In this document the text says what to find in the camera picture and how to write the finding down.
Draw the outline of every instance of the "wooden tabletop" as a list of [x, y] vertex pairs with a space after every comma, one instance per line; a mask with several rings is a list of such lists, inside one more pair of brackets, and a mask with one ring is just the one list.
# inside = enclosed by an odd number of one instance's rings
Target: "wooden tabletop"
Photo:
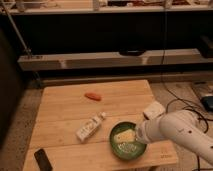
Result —
[[[102, 101], [85, 98], [85, 92], [101, 94]], [[54, 171], [125, 170], [177, 163], [170, 141], [149, 144], [141, 157], [130, 162], [111, 151], [111, 129], [121, 121], [141, 122], [143, 109], [153, 100], [145, 80], [45, 88], [23, 170], [39, 171], [33, 155], [39, 148], [45, 149]], [[101, 128], [80, 143], [76, 130], [100, 112], [107, 113]]]

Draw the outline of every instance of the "concrete floor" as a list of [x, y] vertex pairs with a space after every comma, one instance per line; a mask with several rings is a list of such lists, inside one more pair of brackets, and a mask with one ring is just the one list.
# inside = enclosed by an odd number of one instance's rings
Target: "concrete floor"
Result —
[[[174, 99], [162, 86], [161, 83], [150, 84], [151, 89], [156, 99], [164, 106]], [[176, 95], [181, 98], [192, 100], [199, 103], [199, 100], [194, 95], [187, 82], [167, 83], [167, 86]], [[0, 149], [0, 171], [21, 171], [25, 155], [28, 149], [32, 129], [35, 123], [35, 118], [39, 108], [42, 90], [27, 89], [19, 103], [16, 113], [13, 115], [11, 125], [3, 147]], [[181, 109], [184, 105], [181, 102], [176, 102], [170, 107], [170, 111]], [[212, 114], [205, 115], [213, 119]], [[210, 123], [208, 135], [213, 137], [213, 123]], [[179, 163], [170, 166], [160, 166], [157, 171], [191, 171], [197, 167], [196, 157], [193, 153], [175, 145]], [[205, 161], [201, 161], [201, 167], [213, 167]]]

